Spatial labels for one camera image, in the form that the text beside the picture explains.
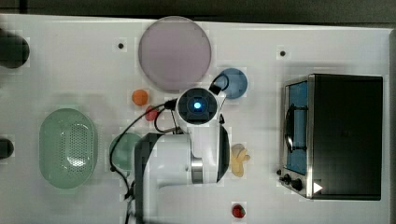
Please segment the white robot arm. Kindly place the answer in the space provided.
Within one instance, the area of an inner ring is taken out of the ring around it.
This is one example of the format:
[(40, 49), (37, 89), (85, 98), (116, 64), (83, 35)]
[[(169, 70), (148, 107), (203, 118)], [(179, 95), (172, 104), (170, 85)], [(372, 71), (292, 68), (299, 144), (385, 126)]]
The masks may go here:
[(158, 194), (163, 187), (218, 183), (230, 163), (223, 127), (222, 91), (192, 88), (172, 108), (177, 133), (147, 133), (134, 149), (136, 224), (160, 224)]

